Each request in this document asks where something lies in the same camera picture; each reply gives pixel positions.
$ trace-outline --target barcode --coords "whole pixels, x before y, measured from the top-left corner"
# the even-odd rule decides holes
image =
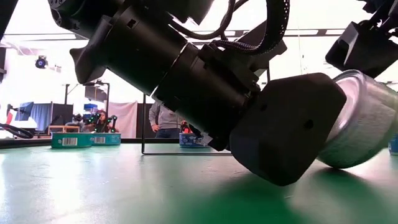
[[[105,137],[95,137],[94,143],[95,144],[105,144]]]
[[[62,146],[77,146],[77,138],[63,138]]]

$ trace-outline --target blue curtain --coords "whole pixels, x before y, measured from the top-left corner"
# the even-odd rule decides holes
[[[37,130],[44,131],[51,122],[51,103],[34,104],[30,117],[37,123]]]

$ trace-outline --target black cable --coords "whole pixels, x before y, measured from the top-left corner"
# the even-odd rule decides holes
[[[30,133],[29,131],[26,131],[25,129],[22,128],[17,128],[14,126],[11,126],[9,124],[1,124],[0,123],[0,127],[3,128],[4,130],[8,131],[9,133],[23,138],[23,139],[32,139],[34,137],[34,135],[32,133]]]
[[[268,53],[281,42],[289,21],[289,11],[290,0],[267,0],[266,31],[258,46],[227,40],[214,40],[212,44],[247,55]]]
[[[240,0],[240,1],[238,1],[238,2],[235,4],[234,12],[235,12],[236,10],[238,10],[241,6],[243,6],[244,3],[248,2],[248,1],[249,1],[249,0]],[[223,20],[221,21],[220,26],[223,24],[224,20],[225,20],[225,16],[223,17]],[[223,32],[220,36],[221,36],[221,40],[228,40],[228,38],[226,38],[224,32]]]
[[[171,21],[170,25],[177,31],[191,37],[197,40],[210,40],[213,38],[216,38],[218,36],[220,36],[221,34],[224,33],[224,31],[228,28],[229,24],[231,23],[232,20],[232,15],[234,12],[234,7],[235,7],[235,0],[228,0],[228,10],[224,16],[225,19],[223,19],[223,21],[221,22],[220,27],[210,33],[210,34],[197,34],[194,33],[190,30],[188,30],[187,28],[181,26],[180,24],[176,23],[175,21]]]

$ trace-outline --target green table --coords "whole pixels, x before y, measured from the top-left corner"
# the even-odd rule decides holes
[[[315,162],[282,188],[231,156],[141,156],[139,144],[0,151],[0,223],[396,224],[397,208],[398,158],[387,150],[347,171]]]

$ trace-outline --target blue box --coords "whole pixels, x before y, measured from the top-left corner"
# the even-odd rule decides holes
[[[121,144],[121,133],[94,133],[93,146],[118,146]]]
[[[398,134],[395,134],[391,139],[388,144],[388,149],[390,150],[391,155],[398,156]]]
[[[98,106],[93,103],[87,103],[84,105],[85,111],[97,110]]]
[[[91,133],[52,133],[51,147],[54,149],[91,147],[93,141]]]
[[[180,133],[180,147],[203,148],[209,146],[203,142],[203,138],[198,138],[195,134]]]

